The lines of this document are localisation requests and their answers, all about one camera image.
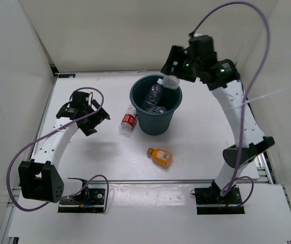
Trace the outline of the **red label water bottle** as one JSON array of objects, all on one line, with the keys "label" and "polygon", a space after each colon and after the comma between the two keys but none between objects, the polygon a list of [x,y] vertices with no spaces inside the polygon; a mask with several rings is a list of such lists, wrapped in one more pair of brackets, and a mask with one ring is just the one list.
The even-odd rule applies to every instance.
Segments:
[{"label": "red label water bottle", "polygon": [[136,108],[132,104],[130,104],[120,123],[119,127],[120,133],[129,137],[133,131],[136,121],[137,121]]}]

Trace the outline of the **white label clear bottle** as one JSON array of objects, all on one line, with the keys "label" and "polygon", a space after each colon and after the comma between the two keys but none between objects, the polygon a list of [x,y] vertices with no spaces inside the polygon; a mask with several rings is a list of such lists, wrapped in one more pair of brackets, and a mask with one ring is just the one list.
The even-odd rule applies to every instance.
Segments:
[{"label": "white label clear bottle", "polygon": [[158,78],[148,91],[142,104],[142,109],[146,112],[153,112],[164,92],[176,90],[179,84],[180,80],[176,77],[164,76],[163,78]]}]

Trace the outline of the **blue label clear bottle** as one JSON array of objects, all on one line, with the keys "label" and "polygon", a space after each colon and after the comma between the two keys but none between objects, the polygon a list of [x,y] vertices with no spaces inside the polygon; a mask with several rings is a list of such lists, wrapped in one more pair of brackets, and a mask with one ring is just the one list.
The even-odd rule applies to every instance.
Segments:
[{"label": "blue label clear bottle", "polygon": [[154,113],[165,113],[167,109],[163,106],[156,106],[153,110]]}]

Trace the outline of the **orange juice bottle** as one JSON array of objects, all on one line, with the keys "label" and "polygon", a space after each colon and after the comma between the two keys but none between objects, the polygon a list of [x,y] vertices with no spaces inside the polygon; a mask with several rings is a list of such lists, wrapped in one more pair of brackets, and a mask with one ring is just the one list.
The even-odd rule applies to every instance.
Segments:
[{"label": "orange juice bottle", "polygon": [[147,151],[147,155],[151,158],[155,163],[160,164],[164,167],[168,167],[173,159],[173,154],[165,151],[163,149],[154,149],[149,148]]}]

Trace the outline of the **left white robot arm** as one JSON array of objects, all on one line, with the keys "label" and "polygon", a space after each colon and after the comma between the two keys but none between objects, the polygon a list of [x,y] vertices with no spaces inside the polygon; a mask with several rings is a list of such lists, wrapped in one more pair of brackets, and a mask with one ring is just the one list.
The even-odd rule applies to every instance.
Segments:
[{"label": "left white robot arm", "polygon": [[81,130],[86,136],[97,132],[95,127],[110,115],[93,99],[91,103],[68,102],[56,114],[53,130],[39,151],[18,167],[22,195],[25,199],[57,203],[70,197],[77,203],[88,202],[86,180],[71,187],[58,173],[59,162],[73,135]]}]

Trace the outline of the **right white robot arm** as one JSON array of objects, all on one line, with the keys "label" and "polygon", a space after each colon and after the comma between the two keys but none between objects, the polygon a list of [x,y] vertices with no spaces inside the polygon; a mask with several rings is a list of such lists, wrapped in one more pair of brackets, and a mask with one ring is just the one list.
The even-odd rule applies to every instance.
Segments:
[{"label": "right white robot arm", "polygon": [[259,128],[247,104],[236,66],[229,59],[218,60],[213,45],[187,48],[173,45],[161,73],[169,81],[195,82],[200,79],[224,111],[235,143],[223,151],[225,162],[213,180],[211,190],[212,199],[223,203],[244,168],[272,147],[275,140]]}]

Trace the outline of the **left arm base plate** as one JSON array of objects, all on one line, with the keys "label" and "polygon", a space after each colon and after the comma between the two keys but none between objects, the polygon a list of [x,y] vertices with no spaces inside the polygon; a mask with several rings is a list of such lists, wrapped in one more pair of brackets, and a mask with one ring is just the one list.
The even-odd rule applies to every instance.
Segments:
[{"label": "left arm base plate", "polygon": [[58,213],[103,214],[107,204],[107,184],[89,184],[79,195],[62,198]]}]

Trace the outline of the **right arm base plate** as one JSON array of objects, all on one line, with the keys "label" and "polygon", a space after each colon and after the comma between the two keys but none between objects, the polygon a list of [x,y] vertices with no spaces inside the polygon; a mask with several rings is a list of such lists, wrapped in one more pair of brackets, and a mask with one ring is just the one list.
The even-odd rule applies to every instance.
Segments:
[{"label": "right arm base plate", "polygon": [[243,215],[244,207],[239,188],[233,188],[226,196],[221,197],[212,187],[195,188],[190,191],[195,197],[197,215]]}]

